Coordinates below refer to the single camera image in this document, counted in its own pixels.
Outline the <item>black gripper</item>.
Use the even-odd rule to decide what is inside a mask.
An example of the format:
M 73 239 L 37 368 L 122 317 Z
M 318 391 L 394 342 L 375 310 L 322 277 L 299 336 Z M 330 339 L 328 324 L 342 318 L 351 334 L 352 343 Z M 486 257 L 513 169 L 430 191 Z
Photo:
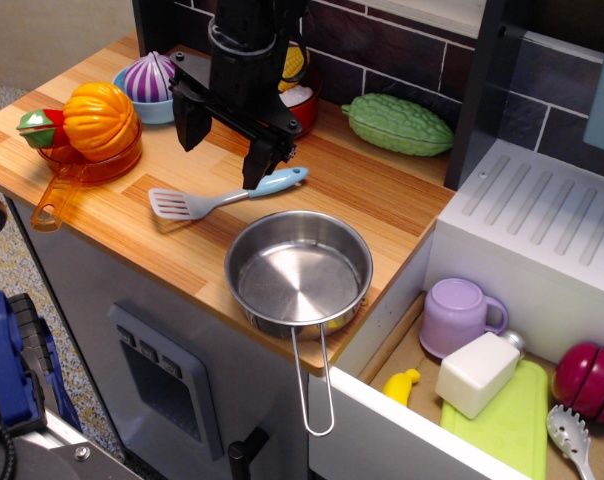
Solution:
M 178 140 L 191 151 L 210 133 L 214 119 L 251 143 L 243 162 L 243 188 L 255 189 L 280 162 L 296 153 L 302 126 L 280 99 L 278 84 L 286 51 L 233 56 L 219 50 L 206 59 L 185 51 L 170 54 L 175 75 L 173 115 Z

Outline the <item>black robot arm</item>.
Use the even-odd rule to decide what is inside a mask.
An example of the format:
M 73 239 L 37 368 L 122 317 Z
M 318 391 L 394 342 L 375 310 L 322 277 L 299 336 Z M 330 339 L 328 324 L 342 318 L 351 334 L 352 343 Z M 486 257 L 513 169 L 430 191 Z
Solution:
M 249 140 L 243 186 L 255 189 L 295 154 L 302 124 L 280 98 L 287 49 L 306 46 L 300 21 L 305 1 L 220 1 L 208 25 L 208 67 L 176 52 L 170 89 L 178 139 L 190 151 L 218 120 Z

